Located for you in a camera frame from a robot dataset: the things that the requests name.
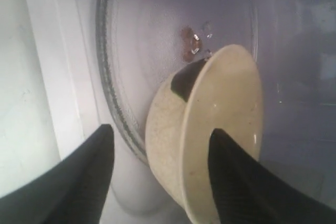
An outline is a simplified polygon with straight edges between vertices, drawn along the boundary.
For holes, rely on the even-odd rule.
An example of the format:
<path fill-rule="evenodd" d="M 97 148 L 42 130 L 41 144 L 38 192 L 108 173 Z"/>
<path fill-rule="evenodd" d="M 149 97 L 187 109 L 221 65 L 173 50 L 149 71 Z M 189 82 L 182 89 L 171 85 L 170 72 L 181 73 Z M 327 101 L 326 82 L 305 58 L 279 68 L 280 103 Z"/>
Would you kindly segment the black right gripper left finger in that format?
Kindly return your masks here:
<path fill-rule="evenodd" d="M 99 126 L 73 153 L 1 198 L 1 223 L 99 223 L 114 167 L 114 132 Z"/>

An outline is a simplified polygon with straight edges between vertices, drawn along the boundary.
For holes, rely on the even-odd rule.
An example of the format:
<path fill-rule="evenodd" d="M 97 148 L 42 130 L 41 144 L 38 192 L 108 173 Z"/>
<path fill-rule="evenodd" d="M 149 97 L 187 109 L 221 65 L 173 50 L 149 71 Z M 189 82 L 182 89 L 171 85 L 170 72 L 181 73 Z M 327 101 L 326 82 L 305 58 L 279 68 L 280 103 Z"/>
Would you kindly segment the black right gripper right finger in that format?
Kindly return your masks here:
<path fill-rule="evenodd" d="M 220 223 L 335 223 L 335 209 L 286 184 L 222 129 L 209 139 L 209 179 Z"/>

